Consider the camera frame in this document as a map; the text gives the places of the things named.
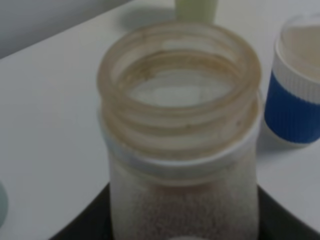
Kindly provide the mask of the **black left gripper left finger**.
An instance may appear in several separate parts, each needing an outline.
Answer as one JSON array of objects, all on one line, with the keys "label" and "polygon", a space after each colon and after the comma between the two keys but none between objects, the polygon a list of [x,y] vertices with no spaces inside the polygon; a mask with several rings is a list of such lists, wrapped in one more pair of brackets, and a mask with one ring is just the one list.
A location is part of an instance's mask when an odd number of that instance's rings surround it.
[{"label": "black left gripper left finger", "polygon": [[52,237],[53,240],[112,240],[110,185],[64,229]]}]

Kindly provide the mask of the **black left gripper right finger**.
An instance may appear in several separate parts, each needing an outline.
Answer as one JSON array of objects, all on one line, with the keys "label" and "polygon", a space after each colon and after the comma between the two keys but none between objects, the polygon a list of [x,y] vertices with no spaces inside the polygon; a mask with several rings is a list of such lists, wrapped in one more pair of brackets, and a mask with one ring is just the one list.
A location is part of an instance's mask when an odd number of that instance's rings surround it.
[{"label": "black left gripper right finger", "polygon": [[299,220],[260,186],[259,240],[320,240],[320,233]]}]

